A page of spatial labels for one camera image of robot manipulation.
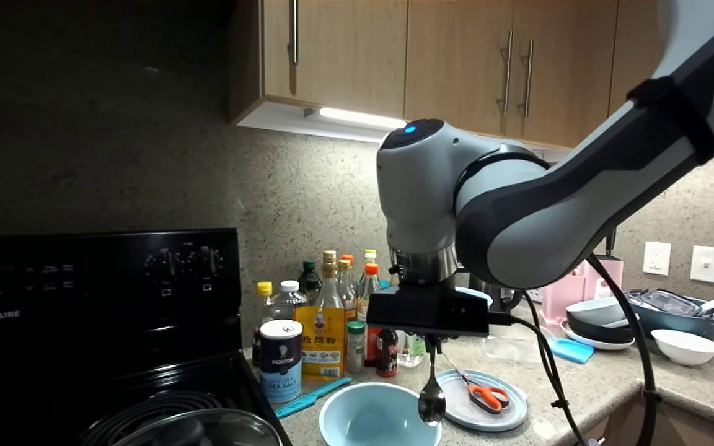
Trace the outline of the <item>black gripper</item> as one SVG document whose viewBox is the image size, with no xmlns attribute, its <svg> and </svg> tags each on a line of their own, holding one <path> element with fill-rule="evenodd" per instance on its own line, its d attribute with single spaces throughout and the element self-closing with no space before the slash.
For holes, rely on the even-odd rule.
<svg viewBox="0 0 714 446">
<path fill-rule="evenodd" d="M 400 288 L 369 298 L 367 322 L 415 335 L 483 337 L 489 309 L 491 299 L 465 288 Z"/>
</svg>

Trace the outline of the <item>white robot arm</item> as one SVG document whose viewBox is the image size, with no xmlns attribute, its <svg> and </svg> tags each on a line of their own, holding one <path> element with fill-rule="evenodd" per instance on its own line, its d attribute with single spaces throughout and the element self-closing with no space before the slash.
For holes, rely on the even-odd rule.
<svg viewBox="0 0 714 446">
<path fill-rule="evenodd" d="M 667 49 L 650 80 L 550 164 L 532 149 L 415 120 L 376 149 L 376 192 L 400 288 L 367 320 L 415 335 L 483 335 L 491 304 L 458 271 L 506 289 L 572 272 L 607 234 L 714 158 L 714 0 L 667 0 Z"/>
</svg>

